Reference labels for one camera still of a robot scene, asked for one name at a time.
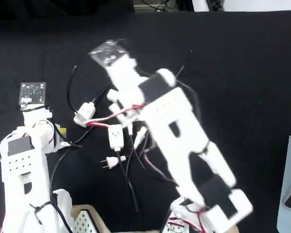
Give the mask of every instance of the black tablecloth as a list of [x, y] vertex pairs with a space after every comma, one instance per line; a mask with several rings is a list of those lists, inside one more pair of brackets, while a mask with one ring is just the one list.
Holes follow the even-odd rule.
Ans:
[[[254, 212], [239, 224], [242, 233], [276, 232], [278, 203], [291, 135], [291, 12], [133, 14], [0, 22], [0, 141], [23, 117], [21, 82], [47, 82], [47, 103], [56, 122], [77, 139], [84, 129], [73, 122], [65, 85], [78, 65], [72, 102], [91, 100], [110, 81], [87, 53], [111, 38], [124, 46], [143, 70], [165, 67], [200, 97], [202, 125], [251, 200]], [[109, 102], [98, 106], [106, 116]], [[95, 129], [83, 148], [59, 166], [55, 188], [69, 191], [73, 204], [91, 204], [111, 231], [158, 229], [178, 195], [132, 161], [131, 179], [142, 209], [135, 215], [119, 168], [100, 161], [115, 156], [105, 129]], [[52, 170], [59, 154], [48, 155]], [[164, 158], [149, 154], [166, 171]], [[0, 173], [0, 225], [4, 209]]]

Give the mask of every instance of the two-prong plug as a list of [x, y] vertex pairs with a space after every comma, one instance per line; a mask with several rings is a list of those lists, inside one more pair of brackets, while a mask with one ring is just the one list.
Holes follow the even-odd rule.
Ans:
[[[126, 156], [121, 156], [121, 161], [125, 161], [126, 160]], [[102, 168], [109, 168], [112, 169], [113, 167], [115, 167], [116, 165], [118, 165], [119, 163], [119, 159], [118, 157], [106, 157], [105, 160], [100, 161], [101, 163], [107, 163], [106, 166], [103, 166]]]

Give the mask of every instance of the electrical plug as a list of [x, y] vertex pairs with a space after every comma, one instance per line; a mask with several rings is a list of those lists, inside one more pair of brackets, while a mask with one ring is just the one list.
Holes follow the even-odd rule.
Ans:
[[[126, 160], [126, 156], [121, 156], [121, 161], [125, 161]], [[119, 159], [117, 157], [106, 157], [105, 160], [102, 160], [100, 161], [101, 163], [107, 163], [106, 166], [103, 166], [102, 168], [109, 168], [109, 169], [112, 169], [113, 167], [115, 167], [116, 165], [118, 165], [119, 163]]]
[[73, 118], [74, 122], [82, 127], [86, 127], [85, 121], [92, 119], [96, 111], [95, 105], [92, 102], [85, 102], [82, 104], [81, 108], [75, 113]]

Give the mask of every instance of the circuit board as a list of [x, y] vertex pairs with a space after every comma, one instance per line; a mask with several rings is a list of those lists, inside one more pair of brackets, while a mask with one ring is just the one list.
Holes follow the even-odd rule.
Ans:
[[98, 64], [106, 68], [111, 66], [121, 56], [127, 54], [127, 51], [119, 46], [115, 41], [107, 40], [88, 54]]
[[19, 105], [45, 103], [46, 83], [21, 83]]

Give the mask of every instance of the robotic arm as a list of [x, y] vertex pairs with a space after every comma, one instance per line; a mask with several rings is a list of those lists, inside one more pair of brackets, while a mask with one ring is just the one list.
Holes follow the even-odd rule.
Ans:
[[[26, 92], [37, 92], [45, 83], [23, 83]], [[50, 201], [49, 171], [46, 155], [70, 146], [61, 142], [51, 123], [52, 112], [44, 102], [20, 103], [25, 125], [18, 127], [0, 143], [2, 181], [5, 189], [5, 233], [67, 232], [52, 205], [35, 212], [35, 207]], [[56, 190], [57, 205], [69, 225], [72, 200], [63, 189]]]
[[232, 171], [208, 139], [183, 90], [176, 87], [172, 72], [159, 69], [150, 77], [141, 77], [135, 70], [136, 61], [111, 40], [89, 55], [105, 68], [118, 90], [108, 95], [113, 101], [111, 111], [118, 112], [119, 102], [124, 107], [145, 105], [118, 119], [122, 125], [136, 118], [147, 124], [178, 184], [177, 191], [193, 202], [191, 210], [179, 200], [172, 203], [178, 218], [189, 219], [199, 228], [203, 222], [205, 232], [224, 233], [252, 212], [244, 192], [232, 189], [236, 184]]
[[[176, 87], [172, 72], [160, 69], [150, 77], [140, 76], [135, 69], [136, 61], [112, 40], [89, 55], [105, 68], [117, 88], [107, 95], [113, 102], [109, 109], [123, 127], [134, 120], [144, 121], [167, 160], [181, 195], [171, 204], [169, 220], [180, 219], [202, 233], [224, 233], [252, 212], [244, 192], [233, 189], [236, 179], [232, 171], [217, 146], [208, 139], [183, 90]], [[45, 154], [71, 146], [60, 141], [55, 124], [50, 121], [52, 112], [44, 106], [45, 87], [45, 83], [22, 84], [20, 105], [25, 126], [18, 127], [0, 144], [5, 233], [68, 231], [51, 204], [36, 208], [50, 202]], [[133, 105], [144, 107], [118, 114]], [[72, 226], [69, 193], [63, 189], [54, 193], [57, 206]]]

